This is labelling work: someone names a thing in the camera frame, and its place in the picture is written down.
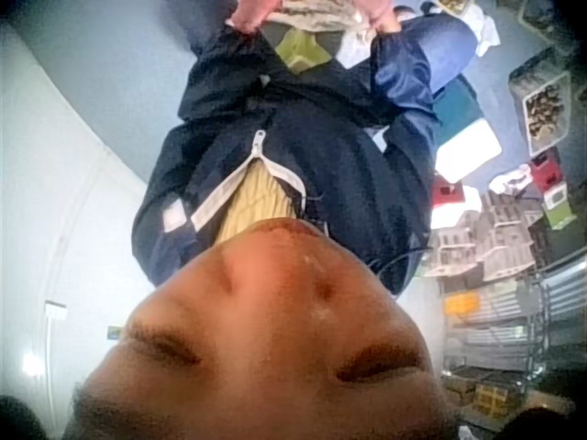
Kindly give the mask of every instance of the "navy blue jacket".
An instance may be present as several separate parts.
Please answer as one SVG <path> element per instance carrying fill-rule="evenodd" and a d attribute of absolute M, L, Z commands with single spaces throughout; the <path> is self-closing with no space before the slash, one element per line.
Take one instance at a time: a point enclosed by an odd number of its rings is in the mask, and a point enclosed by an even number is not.
<path fill-rule="evenodd" d="M 155 285 L 215 241 L 248 160 L 261 158 L 308 220 L 399 294 L 429 236 L 436 118 L 430 69 L 401 33 L 371 48 L 371 106 L 389 129 L 382 153 L 369 113 L 292 76 L 261 36 L 226 27 L 194 65 L 132 234 Z"/>

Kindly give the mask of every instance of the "red box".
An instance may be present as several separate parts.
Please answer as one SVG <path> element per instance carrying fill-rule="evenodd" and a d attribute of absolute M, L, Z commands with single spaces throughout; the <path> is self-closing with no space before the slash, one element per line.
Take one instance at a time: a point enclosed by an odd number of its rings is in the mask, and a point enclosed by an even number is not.
<path fill-rule="evenodd" d="M 432 207 L 437 208 L 443 204 L 462 204 L 465 202 L 465 192 L 462 181 L 450 183 L 440 174 L 434 176 L 432 185 Z"/>
<path fill-rule="evenodd" d="M 550 148 L 530 160 L 530 172 L 534 184 L 543 194 L 562 183 L 564 176 L 557 159 L 556 147 Z"/>

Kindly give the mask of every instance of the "ceiling light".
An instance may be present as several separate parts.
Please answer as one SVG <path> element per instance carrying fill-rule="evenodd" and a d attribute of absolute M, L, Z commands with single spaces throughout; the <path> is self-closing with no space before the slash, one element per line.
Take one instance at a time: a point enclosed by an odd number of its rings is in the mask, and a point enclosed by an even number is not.
<path fill-rule="evenodd" d="M 45 373 L 43 361 L 32 353 L 26 353 L 22 362 L 22 370 L 31 378 L 38 378 Z"/>

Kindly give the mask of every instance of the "hand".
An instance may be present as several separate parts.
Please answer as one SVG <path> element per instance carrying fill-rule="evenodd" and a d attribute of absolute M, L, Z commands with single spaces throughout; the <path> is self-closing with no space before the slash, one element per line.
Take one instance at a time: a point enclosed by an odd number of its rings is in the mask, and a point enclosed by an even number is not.
<path fill-rule="evenodd" d="M 353 3 L 369 21 L 378 20 L 387 10 L 393 10 L 393 0 L 353 0 Z"/>
<path fill-rule="evenodd" d="M 380 34 L 400 32 L 402 25 L 393 11 L 393 0 L 353 0 L 355 6 L 367 16 L 371 28 Z"/>
<path fill-rule="evenodd" d="M 240 32 L 253 34 L 260 28 L 265 18 L 281 5 L 282 0 L 240 0 L 230 21 Z"/>

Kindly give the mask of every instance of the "zipper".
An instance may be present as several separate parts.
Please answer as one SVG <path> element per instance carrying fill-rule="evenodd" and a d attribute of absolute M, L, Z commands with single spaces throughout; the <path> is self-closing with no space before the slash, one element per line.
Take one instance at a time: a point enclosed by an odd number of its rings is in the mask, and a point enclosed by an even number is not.
<path fill-rule="evenodd" d="M 254 159 L 263 157 L 263 141 L 265 140 L 265 130 L 257 130 L 255 138 L 253 139 L 253 148 L 250 152 L 250 156 Z"/>
<path fill-rule="evenodd" d="M 261 159 L 271 176 L 289 183 L 301 194 L 301 210 L 302 212 L 305 211 L 304 183 L 292 171 L 263 156 L 263 142 L 266 136 L 267 133 L 265 130 L 258 130 L 255 133 L 250 156 L 243 163 L 241 163 L 236 170 L 230 173 L 230 175 L 226 177 L 222 183 L 220 183 L 220 185 L 218 185 L 210 193 L 210 195 L 208 195 L 200 207 L 198 207 L 198 209 L 196 209 L 195 212 L 191 215 L 190 218 L 196 232 L 202 229 L 218 212 L 218 210 L 224 206 L 226 202 L 228 202 L 232 194 L 234 194 L 240 183 L 245 178 L 247 167 L 254 159 Z"/>

